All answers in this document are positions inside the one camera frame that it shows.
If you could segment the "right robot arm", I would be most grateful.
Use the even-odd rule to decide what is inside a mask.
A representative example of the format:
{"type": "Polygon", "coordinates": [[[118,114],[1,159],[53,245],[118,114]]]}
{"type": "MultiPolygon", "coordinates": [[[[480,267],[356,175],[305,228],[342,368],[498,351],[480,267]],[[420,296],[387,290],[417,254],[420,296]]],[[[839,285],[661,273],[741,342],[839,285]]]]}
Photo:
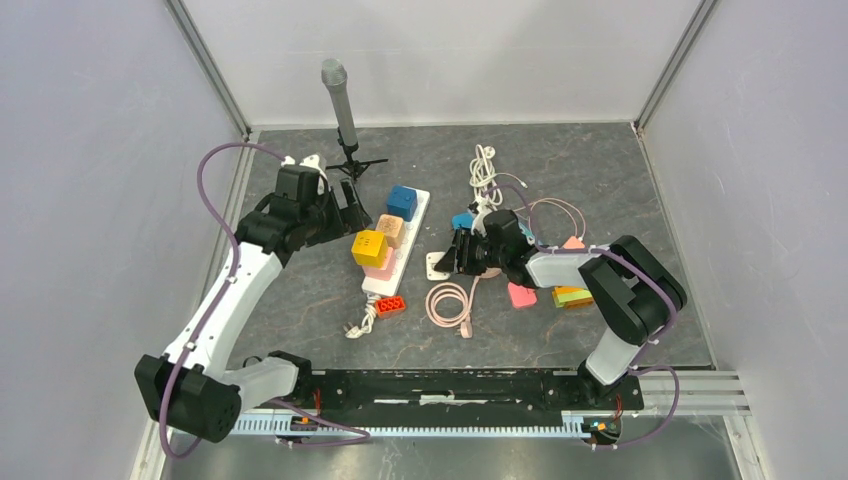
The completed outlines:
{"type": "Polygon", "coordinates": [[[479,229],[455,230],[438,272],[479,276],[498,269],[529,289],[577,287],[591,295],[606,330],[580,366],[580,400],[602,408],[646,344],[656,340],[686,306],[681,283],[634,236],[608,245],[564,247],[537,241],[511,210],[484,215],[479,229]]]}

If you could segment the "orange cube adapter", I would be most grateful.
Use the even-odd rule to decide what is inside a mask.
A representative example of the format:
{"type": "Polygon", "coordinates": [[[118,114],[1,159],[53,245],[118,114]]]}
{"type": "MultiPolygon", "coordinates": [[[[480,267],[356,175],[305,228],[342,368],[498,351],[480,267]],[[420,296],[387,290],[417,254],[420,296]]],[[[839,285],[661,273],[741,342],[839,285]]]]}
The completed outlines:
{"type": "Polygon", "coordinates": [[[375,230],[384,235],[391,248],[395,250],[401,248],[406,232],[405,221],[402,217],[382,214],[377,221],[375,230]]]}

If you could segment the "pink adapter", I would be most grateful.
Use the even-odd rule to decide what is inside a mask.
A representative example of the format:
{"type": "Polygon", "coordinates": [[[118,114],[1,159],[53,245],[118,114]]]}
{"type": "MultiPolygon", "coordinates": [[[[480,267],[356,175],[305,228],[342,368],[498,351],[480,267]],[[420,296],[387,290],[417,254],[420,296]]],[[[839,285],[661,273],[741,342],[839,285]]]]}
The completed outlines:
{"type": "Polygon", "coordinates": [[[395,264],[395,250],[392,247],[388,247],[386,255],[384,257],[384,261],[380,267],[363,266],[362,269],[366,278],[375,279],[379,281],[387,281],[394,274],[395,264]]]}

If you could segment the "blue white cube adapter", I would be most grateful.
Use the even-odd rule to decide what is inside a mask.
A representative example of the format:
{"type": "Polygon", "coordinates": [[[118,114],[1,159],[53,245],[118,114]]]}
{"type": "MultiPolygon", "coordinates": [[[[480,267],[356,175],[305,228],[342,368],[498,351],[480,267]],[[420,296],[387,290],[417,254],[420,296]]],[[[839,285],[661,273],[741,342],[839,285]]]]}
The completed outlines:
{"type": "Polygon", "coordinates": [[[418,206],[415,189],[394,185],[386,200],[386,210],[389,215],[399,217],[405,222],[411,222],[418,206]]]}

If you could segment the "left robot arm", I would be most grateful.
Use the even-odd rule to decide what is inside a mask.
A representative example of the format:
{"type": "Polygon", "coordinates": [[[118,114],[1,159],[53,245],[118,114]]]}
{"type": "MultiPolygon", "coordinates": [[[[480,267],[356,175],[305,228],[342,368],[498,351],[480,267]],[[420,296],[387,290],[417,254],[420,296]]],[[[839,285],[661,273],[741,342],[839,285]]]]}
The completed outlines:
{"type": "Polygon", "coordinates": [[[248,409],[277,398],[297,408],[312,399],[306,359],[274,352],[238,370],[227,365],[249,316],[294,253],[371,224],[354,182],[344,178],[339,186],[343,203],[317,168],[279,169],[274,190],[238,222],[224,267],[185,329],[160,356],[137,363],[134,376],[152,419],[218,443],[248,409]]]}

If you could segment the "white long power strip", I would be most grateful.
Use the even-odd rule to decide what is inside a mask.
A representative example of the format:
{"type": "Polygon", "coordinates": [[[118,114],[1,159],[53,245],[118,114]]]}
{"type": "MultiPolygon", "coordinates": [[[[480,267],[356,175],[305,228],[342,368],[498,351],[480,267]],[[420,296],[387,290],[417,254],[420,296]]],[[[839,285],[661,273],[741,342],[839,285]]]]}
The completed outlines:
{"type": "Polygon", "coordinates": [[[409,264],[412,249],[416,243],[418,233],[422,228],[423,220],[431,199],[431,194],[428,191],[420,189],[415,190],[417,191],[418,206],[412,221],[405,222],[406,232],[401,248],[399,250],[394,249],[396,254],[394,274],[387,281],[366,278],[364,274],[364,279],[361,284],[361,289],[366,295],[364,315],[359,323],[350,324],[345,327],[345,337],[348,339],[358,339],[371,333],[374,322],[378,318],[375,310],[376,301],[385,297],[397,296],[403,274],[409,264]]]}

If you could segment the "pink round socket with cable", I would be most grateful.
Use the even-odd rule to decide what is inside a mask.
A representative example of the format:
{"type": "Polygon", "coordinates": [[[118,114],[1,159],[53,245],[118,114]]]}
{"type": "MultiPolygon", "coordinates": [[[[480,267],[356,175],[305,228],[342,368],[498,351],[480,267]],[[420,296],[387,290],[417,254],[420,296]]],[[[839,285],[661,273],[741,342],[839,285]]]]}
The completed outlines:
{"type": "Polygon", "coordinates": [[[435,285],[425,297],[425,311],[428,319],[440,328],[457,329],[458,335],[463,339],[472,338],[472,307],[478,284],[481,280],[492,279],[500,274],[501,270],[498,268],[487,269],[474,278],[468,291],[454,282],[442,282],[435,285]],[[459,306],[459,311],[452,316],[441,314],[439,305],[445,301],[455,302],[459,306]]]}

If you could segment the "pink adapter plug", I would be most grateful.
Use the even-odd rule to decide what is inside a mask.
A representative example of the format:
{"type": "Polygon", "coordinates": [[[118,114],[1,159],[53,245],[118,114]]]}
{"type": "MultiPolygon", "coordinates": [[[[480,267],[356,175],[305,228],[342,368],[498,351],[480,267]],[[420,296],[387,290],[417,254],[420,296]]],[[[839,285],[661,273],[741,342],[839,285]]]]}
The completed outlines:
{"type": "Polygon", "coordinates": [[[537,303],[537,295],[532,288],[509,283],[507,289],[511,305],[515,309],[528,308],[537,303]]]}

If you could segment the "yellow cube adapter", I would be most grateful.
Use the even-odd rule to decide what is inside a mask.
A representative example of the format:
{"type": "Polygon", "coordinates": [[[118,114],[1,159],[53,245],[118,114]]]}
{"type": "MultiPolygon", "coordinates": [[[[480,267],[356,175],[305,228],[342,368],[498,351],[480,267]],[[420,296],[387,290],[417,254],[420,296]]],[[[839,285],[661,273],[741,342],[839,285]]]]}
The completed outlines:
{"type": "Polygon", "coordinates": [[[363,230],[355,236],[351,254],[359,266],[381,268],[387,257],[388,248],[388,241],[383,232],[363,230]]]}

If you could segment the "blue adapter plug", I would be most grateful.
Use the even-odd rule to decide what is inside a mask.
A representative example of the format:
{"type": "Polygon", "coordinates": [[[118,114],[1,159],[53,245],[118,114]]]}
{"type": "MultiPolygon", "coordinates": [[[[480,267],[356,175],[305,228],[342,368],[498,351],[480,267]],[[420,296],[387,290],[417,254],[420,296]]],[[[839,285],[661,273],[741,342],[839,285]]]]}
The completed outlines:
{"type": "Polygon", "coordinates": [[[468,229],[472,230],[475,220],[475,214],[471,212],[463,212],[457,215],[454,215],[451,219],[451,225],[454,230],[459,229],[468,229]]]}

